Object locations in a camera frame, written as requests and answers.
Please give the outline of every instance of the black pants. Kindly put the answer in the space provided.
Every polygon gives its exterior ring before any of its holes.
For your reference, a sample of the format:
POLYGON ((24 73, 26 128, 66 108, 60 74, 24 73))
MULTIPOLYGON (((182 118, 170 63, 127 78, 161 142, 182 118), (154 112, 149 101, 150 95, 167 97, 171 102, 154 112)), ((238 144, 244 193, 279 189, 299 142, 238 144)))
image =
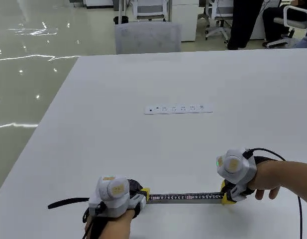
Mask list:
MULTIPOLYGON (((264 20, 265 35, 267 41, 276 41, 281 38, 282 34, 287 34, 289 32, 289 27, 285 27, 284 25, 274 23, 274 18, 284 17, 285 6, 286 5, 280 7, 269 7, 264 10, 263 20, 264 20)), ((307 14, 302 11, 288 9, 287 19, 294 21, 306 21, 307 14)))
POLYGON ((234 0, 233 24, 228 48, 246 47, 264 0, 234 0))

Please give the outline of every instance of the hand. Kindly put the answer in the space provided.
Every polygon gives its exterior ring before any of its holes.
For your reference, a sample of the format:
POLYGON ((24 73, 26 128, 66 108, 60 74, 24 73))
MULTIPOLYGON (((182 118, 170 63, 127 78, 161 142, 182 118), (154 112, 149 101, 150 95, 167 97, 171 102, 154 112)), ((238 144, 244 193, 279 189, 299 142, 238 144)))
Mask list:
POLYGON ((270 190, 269 198, 275 199, 281 187, 278 178, 279 161, 265 161, 257 165, 257 172, 252 181, 248 183, 248 187, 256 190, 256 199, 262 200, 265 190, 270 190))

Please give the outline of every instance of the measuring tape blade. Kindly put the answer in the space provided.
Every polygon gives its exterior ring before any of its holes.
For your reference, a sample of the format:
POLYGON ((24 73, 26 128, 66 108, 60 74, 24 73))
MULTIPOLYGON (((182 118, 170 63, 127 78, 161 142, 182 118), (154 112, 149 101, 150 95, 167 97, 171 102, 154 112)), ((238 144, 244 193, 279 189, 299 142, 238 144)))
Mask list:
POLYGON ((220 204, 224 193, 150 194, 148 204, 220 204))

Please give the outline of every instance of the finger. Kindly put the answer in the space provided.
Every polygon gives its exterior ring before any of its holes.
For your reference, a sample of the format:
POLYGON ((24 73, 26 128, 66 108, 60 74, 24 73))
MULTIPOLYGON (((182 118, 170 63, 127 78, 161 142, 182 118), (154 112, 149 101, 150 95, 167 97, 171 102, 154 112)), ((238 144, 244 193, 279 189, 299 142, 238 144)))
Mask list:
POLYGON ((272 189, 272 190, 269 192, 268 197, 269 197, 270 199, 275 199, 275 198, 277 197, 277 194, 278 194, 278 191, 279 191, 280 188, 281 188, 281 187, 272 189))
POLYGON ((264 190, 256 190, 255 198, 257 200, 262 200, 264 196, 264 190))

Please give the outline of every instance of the yellow label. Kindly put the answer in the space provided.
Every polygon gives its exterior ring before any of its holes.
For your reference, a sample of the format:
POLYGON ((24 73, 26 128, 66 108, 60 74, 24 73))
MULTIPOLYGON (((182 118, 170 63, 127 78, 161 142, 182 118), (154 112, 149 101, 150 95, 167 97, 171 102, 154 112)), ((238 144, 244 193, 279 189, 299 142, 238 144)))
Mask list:
POLYGON ((103 178, 104 181, 113 180, 113 179, 115 179, 115 177, 105 177, 105 178, 103 178))
POLYGON ((230 163, 229 163, 229 167, 228 170, 231 172, 235 172, 237 170, 238 167, 238 160, 237 159, 231 159, 230 163))
POLYGON ((222 157, 218 158, 217 164, 218 164, 219 167, 221 167, 223 165, 222 157))
POLYGON ((112 195, 117 195, 124 192, 124 185, 120 184, 119 186, 115 186, 111 190, 112 195))

